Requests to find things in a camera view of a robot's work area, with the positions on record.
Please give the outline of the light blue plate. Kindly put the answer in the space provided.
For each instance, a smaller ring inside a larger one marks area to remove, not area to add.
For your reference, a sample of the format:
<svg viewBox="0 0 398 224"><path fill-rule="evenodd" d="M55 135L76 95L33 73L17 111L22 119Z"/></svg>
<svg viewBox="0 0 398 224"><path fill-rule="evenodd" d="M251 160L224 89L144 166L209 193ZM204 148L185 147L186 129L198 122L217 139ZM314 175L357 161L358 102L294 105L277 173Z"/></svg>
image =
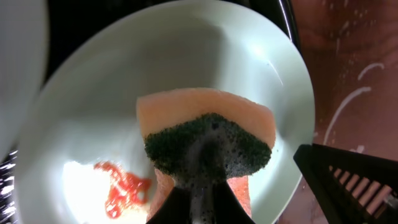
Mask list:
<svg viewBox="0 0 398 224"><path fill-rule="evenodd" d="M293 156L315 128L301 54L270 20L224 1L174 1L135 12L82 45L55 72L17 145L20 223L109 223L111 161L154 178L136 99L175 88L228 91L268 107L277 124L268 165L250 176L252 217L274 223L302 177Z"/></svg>
<svg viewBox="0 0 398 224"><path fill-rule="evenodd" d="M1 0L1 158L15 144L40 90L48 54L46 0Z"/></svg>

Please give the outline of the green yellow sponge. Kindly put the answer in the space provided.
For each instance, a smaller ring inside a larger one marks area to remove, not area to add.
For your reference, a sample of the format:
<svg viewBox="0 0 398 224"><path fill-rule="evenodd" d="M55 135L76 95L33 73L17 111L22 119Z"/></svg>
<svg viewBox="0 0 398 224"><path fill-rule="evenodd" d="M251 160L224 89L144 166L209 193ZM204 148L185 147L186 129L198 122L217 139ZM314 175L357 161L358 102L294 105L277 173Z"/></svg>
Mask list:
<svg viewBox="0 0 398 224"><path fill-rule="evenodd" d="M157 177L148 219L174 187L223 181L251 218L248 177L267 165L276 139L269 108L225 91L182 88L138 98L136 115Z"/></svg>

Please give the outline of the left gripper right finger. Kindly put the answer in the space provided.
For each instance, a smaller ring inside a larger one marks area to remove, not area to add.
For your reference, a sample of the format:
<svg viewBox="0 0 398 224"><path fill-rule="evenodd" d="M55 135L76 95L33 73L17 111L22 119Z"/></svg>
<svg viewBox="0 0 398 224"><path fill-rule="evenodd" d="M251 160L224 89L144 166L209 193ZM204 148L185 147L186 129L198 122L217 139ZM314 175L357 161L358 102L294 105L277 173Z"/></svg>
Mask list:
<svg viewBox="0 0 398 224"><path fill-rule="evenodd" d="M329 223L397 223L397 162L319 144L294 161Z"/></svg>

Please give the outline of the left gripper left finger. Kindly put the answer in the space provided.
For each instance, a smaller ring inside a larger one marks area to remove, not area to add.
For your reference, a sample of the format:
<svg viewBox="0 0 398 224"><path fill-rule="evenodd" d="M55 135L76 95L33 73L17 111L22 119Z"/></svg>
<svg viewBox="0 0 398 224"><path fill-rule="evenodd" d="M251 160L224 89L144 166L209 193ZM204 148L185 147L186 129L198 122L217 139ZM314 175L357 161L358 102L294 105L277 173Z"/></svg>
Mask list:
<svg viewBox="0 0 398 224"><path fill-rule="evenodd" d="M254 224L227 181L195 190L174 187L147 224Z"/></svg>

